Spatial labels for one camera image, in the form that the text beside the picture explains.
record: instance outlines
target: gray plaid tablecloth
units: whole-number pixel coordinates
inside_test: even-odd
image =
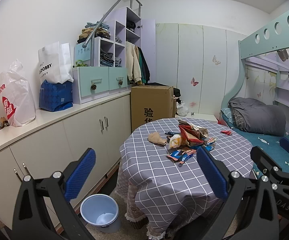
[[[179,118],[160,119],[137,128],[120,147],[116,192],[127,203],[126,218],[137,222],[147,217],[149,239],[161,239],[166,233],[174,235],[180,228],[198,216],[213,216],[221,201],[214,195],[195,156],[184,164],[176,163],[166,155],[174,149],[148,141],[149,133],[157,131],[180,132]],[[212,156],[222,161],[230,171],[239,171],[249,177],[253,166],[251,143],[232,131],[230,136],[220,133],[230,130],[206,120],[182,118],[187,122],[208,128],[209,136],[216,137]]]

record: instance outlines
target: red candy wrapper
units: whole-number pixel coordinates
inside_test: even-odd
[[[226,135],[231,135],[230,131],[221,131],[222,133],[226,134]]]

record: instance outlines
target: beige jacket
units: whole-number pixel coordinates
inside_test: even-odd
[[[134,44],[128,41],[126,41],[126,69],[129,80],[141,81],[141,70],[134,50]]]

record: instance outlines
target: trash can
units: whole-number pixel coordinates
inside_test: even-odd
[[[95,194],[87,197],[80,206],[83,219],[104,233],[114,233],[120,229],[119,207],[110,196]]]

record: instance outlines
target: cabinet handle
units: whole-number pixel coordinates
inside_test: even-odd
[[[108,128],[109,127],[108,118],[104,117],[104,119],[105,119],[105,122],[107,124],[106,128]]]
[[[20,178],[19,173],[17,172],[17,170],[16,169],[13,169],[13,170],[14,170],[14,173],[17,175],[18,179],[22,182],[22,179]]]
[[[23,165],[25,171],[27,172],[27,174],[30,175],[30,176],[32,177],[32,175],[30,174],[30,172],[29,172],[27,166],[26,166],[24,163],[22,163],[22,165]]]
[[[99,121],[100,121],[100,124],[102,125],[102,129],[101,129],[101,131],[103,131],[103,130],[104,130],[104,128],[103,128],[103,122],[102,122],[101,119],[99,119]]]

